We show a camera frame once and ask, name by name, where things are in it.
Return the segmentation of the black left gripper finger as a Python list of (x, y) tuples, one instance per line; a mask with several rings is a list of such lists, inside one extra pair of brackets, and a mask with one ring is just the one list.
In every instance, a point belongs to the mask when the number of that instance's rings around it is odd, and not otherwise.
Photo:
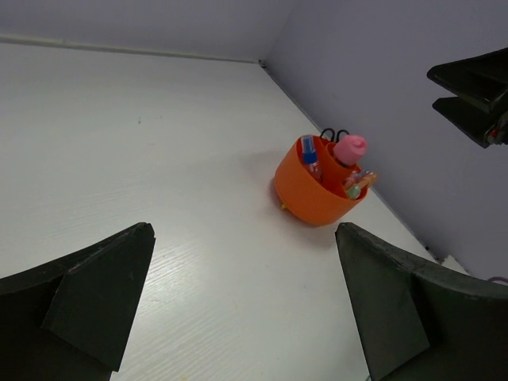
[(507, 109), (507, 48), (439, 64), (427, 78), (486, 114)]
[(458, 97), (439, 98), (432, 107), (480, 147), (507, 145), (507, 109), (486, 114)]

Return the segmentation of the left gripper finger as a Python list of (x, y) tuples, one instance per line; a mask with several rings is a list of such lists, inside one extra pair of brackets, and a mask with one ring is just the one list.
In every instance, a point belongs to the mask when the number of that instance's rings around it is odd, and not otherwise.
[(341, 223), (336, 241), (372, 380), (505, 380), (507, 287)]

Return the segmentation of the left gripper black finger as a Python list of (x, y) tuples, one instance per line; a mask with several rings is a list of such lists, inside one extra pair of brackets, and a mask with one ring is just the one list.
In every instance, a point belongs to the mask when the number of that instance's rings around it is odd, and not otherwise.
[(1, 280), (3, 380), (119, 371), (156, 243), (151, 224)]

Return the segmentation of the pink round eraser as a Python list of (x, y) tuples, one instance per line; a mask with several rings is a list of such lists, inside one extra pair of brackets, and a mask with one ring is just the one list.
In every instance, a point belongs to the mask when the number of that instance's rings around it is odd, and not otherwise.
[(362, 136), (347, 135), (333, 147), (333, 155), (344, 166), (352, 166), (365, 155), (367, 148), (367, 141)]

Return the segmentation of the black scissors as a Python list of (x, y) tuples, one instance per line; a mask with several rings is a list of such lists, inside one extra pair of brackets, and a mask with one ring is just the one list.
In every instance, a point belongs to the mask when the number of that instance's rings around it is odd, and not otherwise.
[(337, 143), (343, 136), (347, 136), (349, 134), (350, 132), (346, 129), (335, 130), (332, 128), (326, 128), (321, 131), (320, 138)]

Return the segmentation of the blue white glue bottle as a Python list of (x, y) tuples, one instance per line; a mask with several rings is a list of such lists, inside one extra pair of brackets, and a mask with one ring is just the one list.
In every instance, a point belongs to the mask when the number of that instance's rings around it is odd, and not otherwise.
[(321, 165), (318, 160), (318, 154), (314, 146), (314, 137), (305, 135), (300, 138), (302, 148), (302, 164), (310, 175), (319, 183), (322, 181)]

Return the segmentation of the orange translucent pen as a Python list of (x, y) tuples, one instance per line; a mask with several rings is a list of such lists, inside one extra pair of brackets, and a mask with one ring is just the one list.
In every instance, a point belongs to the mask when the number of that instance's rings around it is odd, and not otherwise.
[(347, 190), (353, 186), (369, 187), (375, 183), (378, 176), (373, 171), (353, 171), (344, 181), (344, 189)]

